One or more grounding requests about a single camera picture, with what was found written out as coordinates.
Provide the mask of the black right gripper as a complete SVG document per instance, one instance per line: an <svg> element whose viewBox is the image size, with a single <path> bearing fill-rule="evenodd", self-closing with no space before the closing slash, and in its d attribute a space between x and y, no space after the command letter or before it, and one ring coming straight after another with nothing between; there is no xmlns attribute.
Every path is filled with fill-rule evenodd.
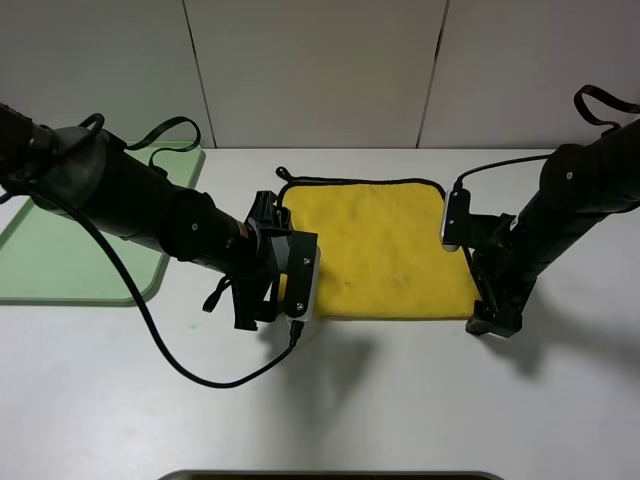
<svg viewBox="0 0 640 480"><path fill-rule="evenodd" d="M487 216L485 242L472 254L471 273L482 301L474 302L465 331L510 338L522 328L522 310L535 285L530 267L518 257L511 240L514 215Z"/></svg>

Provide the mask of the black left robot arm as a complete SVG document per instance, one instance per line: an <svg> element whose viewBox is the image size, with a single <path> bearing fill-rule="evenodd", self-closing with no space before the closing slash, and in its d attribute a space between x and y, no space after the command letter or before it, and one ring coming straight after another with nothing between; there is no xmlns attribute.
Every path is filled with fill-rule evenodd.
<svg viewBox="0 0 640 480"><path fill-rule="evenodd" d="M99 113L77 126L51 129L2 106L1 184L16 194L34 186L102 232L222 273L204 311L230 290L235 328L254 331L278 314L280 273L271 238L288 234L289 219L278 211L273 192L259 191L240 222L208 194L172 183L153 160L132 157L186 120L170 118L127 145L105 130Z"/></svg>

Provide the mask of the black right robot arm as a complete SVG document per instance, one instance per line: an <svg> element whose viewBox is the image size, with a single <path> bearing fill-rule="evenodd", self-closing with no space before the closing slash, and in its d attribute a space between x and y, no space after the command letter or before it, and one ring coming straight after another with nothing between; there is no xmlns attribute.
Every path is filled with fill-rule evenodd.
<svg viewBox="0 0 640 480"><path fill-rule="evenodd" d="M639 206L639 124L588 146L563 145L545 162L536 194L516 215L468 217L464 241L480 300L466 324L509 338L538 276L597 223Z"/></svg>

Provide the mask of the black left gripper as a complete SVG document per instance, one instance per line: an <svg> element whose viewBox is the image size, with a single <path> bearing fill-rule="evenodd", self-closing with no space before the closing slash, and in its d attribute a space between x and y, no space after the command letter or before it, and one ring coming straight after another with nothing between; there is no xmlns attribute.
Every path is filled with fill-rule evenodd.
<svg viewBox="0 0 640 480"><path fill-rule="evenodd" d="M287 266L291 212L274 192L258 191L245 219L230 216L227 223L234 328L257 330L258 322L273 321L270 290Z"/></svg>

